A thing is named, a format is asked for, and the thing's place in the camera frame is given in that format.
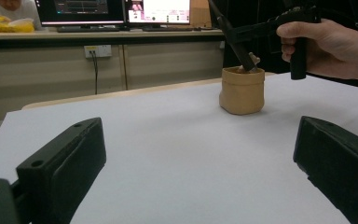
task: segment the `black handle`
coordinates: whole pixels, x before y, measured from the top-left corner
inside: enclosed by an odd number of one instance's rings
[[[292,80],[299,80],[306,77],[307,71],[307,39],[300,37],[295,43],[296,51],[290,60],[290,73]]]

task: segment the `small cardboard cup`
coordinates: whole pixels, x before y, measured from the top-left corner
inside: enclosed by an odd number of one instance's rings
[[[219,104],[228,113],[245,115],[258,112],[264,106],[265,72],[241,73],[239,67],[223,68]]]

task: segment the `computer monitor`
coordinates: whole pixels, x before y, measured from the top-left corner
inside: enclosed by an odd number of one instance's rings
[[[124,23],[123,0],[35,0],[42,26],[84,29]]]
[[[130,27],[189,25],[190,0],[124,0]]]

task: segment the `electrical outlet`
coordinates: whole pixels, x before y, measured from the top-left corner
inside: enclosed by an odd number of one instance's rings
[[[112,47],[110,45],[84,46],[86,58],[92,58],[92,52],[95,52],[97,58],[111,57]]]

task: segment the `screen display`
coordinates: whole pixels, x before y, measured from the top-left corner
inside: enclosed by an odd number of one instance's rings
[[[125,0],[128,23],[190,24],[190,0]]]
[[[125,21],[123,0],[35,0],[42,26],[97,26]]]

